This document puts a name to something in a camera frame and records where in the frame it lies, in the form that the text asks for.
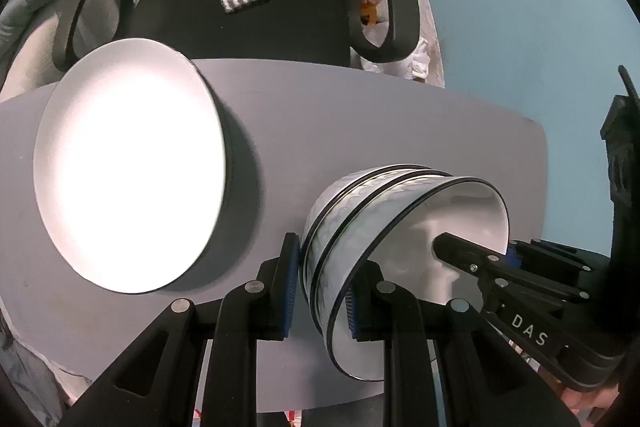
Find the white plastic bag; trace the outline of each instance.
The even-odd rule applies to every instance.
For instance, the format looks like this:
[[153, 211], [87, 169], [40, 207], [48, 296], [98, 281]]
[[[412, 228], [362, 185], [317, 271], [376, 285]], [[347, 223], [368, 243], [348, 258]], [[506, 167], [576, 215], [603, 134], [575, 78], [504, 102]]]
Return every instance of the white plastic bag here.
[[[363, 26], [362, 31], [371, 44], [380, 46], [385, 40], [388, 28], [388, 22], [380, 22], [371, 26]], [[373, 62], [369, 62], [366, 58], [360, 57], [360, 62], [362, 64], [362, 69], [365, 71], [391, 74], [393, 76], [400, 76], [409, 80], [425, 82], [427, 74], [429, 73], [430, 61], [427, 50], [428, 42], [423, 37], [420, 37], [415, 49], [404, 60], [375, 64]]]

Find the metal screw head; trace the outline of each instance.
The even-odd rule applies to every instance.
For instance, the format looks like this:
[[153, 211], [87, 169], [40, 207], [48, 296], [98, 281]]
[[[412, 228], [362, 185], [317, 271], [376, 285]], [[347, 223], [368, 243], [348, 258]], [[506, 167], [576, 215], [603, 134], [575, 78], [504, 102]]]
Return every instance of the metal screw head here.
[[264, 290], [264, 283], [260, 281], [249, 281], [244, 285], [244, 289], [249, 293], [260, 293]]
[[182, 313], [189, 309], [190, 302], [187, 299], [175, 299], [171, 303], [171, 311], [174, 313]]
[[465, 313], [469, 309], [469, 303], [465, 299], [453, 299], [450, 305], [451, 309], [458, 313]]
[[380, 293], [393, 293], [394, 291], [396, 291], [396, 285], [391, 281], [380, 281], [378, 284], [376, 284], [376, 289]]

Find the gray pillow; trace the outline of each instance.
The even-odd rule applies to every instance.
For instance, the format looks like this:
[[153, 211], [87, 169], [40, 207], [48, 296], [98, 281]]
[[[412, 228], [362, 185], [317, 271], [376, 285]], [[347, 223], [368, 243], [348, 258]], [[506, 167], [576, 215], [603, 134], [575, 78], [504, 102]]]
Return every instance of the gray pillow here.
[[0, 13], [0, 59], [14, 47], [33, 15], [55, 0], [9, 0]]

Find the blue wall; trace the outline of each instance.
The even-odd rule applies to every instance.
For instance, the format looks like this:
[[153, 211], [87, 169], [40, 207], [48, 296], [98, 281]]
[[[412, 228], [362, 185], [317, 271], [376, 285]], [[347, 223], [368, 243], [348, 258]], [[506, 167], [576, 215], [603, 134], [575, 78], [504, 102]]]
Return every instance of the blue wall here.
[[512, 108], [548, 142], [544, 237], [609, 254], [612, 204], [599, 129], [640, 86], [640, 24], [625, 0], [430, 0], [447, 89]]

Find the white bowl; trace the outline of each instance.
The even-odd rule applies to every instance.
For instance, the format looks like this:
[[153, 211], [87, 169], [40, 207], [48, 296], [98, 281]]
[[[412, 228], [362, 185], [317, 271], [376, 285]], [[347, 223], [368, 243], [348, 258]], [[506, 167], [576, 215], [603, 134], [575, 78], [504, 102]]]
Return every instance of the white bowl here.
[[[359, 380], [383, 379], [382, 343], [358, 343], [351, 338], [344, 304], [351, 280], [367, 259], [380, 264], [385, 279], [417, 298], [444, 304], [452, 298], [451, 285], [459, 272], [433, 256], [433, 239], [450, 232], [504, 253], [509, 238], [505, 204], [483, 180], [396, 174], [390, 183], [385, 181], [385, 189], [342, 225], [322, 263], [316, 259], [315, 292], [309, 295], [330, 358], [341, 372]], [[335, 228], [334, 223], [327, 224], [334, 234]], [[326, 247], [314, 238], [308, 255], [316, 253], [316, 242]]]
[[315, 300], [318, 265], [322, 264], [326, 252], [348, 222], [372, 198], [395, 183], [427, 174], [437, 177], [445, 175], [444, 172], [416, 165], [391, 165], [349, 174], [322, 193], [309, 213], [303, 233], [300, 283], [309, 303], [313, 304]]

